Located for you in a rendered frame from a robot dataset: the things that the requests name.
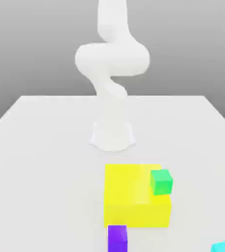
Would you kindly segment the small purple cube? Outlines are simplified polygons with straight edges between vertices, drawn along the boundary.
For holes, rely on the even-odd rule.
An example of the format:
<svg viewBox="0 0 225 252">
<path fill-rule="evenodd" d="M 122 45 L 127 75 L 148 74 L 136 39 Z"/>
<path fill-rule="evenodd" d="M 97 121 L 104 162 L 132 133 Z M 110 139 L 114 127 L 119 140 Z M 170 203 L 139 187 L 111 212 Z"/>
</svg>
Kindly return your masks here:
<svg viewBox="0 0 225 252">
<path fill-rule="evenodd" d="M 108 225 L 108 252 L 127 252 L 128 237 L 126 225 Z"/>
</svg>

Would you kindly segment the small green cube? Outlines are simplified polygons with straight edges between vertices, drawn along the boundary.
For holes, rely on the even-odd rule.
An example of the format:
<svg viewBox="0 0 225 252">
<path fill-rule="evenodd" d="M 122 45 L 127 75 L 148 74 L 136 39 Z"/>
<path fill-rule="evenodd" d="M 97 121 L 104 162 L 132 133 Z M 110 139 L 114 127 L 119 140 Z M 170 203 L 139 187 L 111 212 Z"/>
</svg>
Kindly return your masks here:
<svg viewBox="0 0 225 252">
<path fill-rule="evenodd" d="M 154 195 L 171 194 L 173 178 L 167 169 L 151 170 L 150 186 Z"/>
</svg>

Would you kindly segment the large yellow box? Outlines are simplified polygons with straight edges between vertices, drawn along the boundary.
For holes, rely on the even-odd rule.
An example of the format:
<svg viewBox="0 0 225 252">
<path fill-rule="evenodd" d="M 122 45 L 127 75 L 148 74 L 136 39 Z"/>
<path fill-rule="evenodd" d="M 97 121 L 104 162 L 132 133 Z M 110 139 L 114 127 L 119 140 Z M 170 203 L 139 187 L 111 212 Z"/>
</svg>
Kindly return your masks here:
<svg viewBox="0 0 225 252">
<path fill-rule="evenodd" d="M 106 164 L 104 189 L 104 226 L 168 227 L 170 194 L 154 195 L 151 170 L 159 164 Z"/>
</svg>

